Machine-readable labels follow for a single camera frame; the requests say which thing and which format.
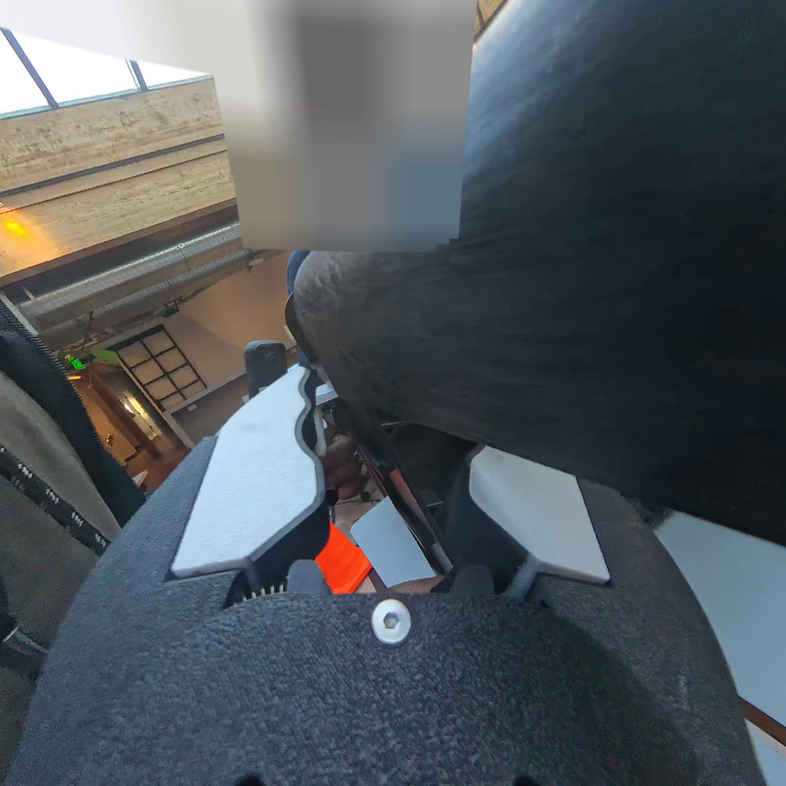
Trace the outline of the skylight window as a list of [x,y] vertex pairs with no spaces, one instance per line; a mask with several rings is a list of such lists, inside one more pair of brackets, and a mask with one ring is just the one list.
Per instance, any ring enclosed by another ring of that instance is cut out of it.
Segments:
[[1,30],[1,117],[194,84],[211,75]]

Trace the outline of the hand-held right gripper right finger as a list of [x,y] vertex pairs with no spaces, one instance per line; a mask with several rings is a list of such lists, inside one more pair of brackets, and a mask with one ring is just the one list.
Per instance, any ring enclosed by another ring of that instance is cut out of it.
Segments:
[[540,575],[595,585],[610,580],[578,480],[565,472],[477,449],[440,515],[452,564],[486,567],[497,594],[525,596]]

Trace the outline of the person's black sweater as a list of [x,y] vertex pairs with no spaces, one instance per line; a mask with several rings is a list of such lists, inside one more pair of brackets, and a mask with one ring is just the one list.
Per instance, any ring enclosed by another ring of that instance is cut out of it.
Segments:
[[784,545],[784,70],[784,2],[507,2],[458,238],[300,269],[339,395]]

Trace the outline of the black grid glass partition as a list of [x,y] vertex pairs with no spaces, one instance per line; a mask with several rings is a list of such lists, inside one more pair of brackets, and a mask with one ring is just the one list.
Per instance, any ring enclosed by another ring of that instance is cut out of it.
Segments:
[[162,324],[113,345],[111,350],[134,383],[161,412],[196,398],[208,388]]

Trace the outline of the silver ceiling duct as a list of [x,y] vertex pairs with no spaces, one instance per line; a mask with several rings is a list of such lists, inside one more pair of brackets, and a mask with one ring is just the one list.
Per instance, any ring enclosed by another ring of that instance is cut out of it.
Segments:
[[199,279],[223,267],[243,267],[253,257],[234,222],[11,306],[36,331],[45,332],[73,319],[97,316],[100,309],[158,285],[169,288],[179,277]]

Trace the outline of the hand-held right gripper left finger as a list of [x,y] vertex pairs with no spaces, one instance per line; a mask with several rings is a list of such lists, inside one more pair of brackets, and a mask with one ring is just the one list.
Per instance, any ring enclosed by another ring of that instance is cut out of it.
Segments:
[[223,572],[278,589],[329,537],[325,472],[311,446],[309,371],[293,366],[221,428],[174,556],[178,579]]

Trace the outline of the orange traffic cone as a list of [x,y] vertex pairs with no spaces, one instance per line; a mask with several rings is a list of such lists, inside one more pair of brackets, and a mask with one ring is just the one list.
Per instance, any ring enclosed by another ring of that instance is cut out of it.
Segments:
[[333,522],[330,522],[328,541],[315,561],[329,589],[339,595],[355,593],[372,570],[359,546]]

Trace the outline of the grey desk with black frame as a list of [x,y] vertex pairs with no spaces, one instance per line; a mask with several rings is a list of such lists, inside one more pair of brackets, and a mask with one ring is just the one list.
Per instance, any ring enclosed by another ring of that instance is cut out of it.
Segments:
[[438,575],[388,497],[361,516],[350,533],[388,589]]

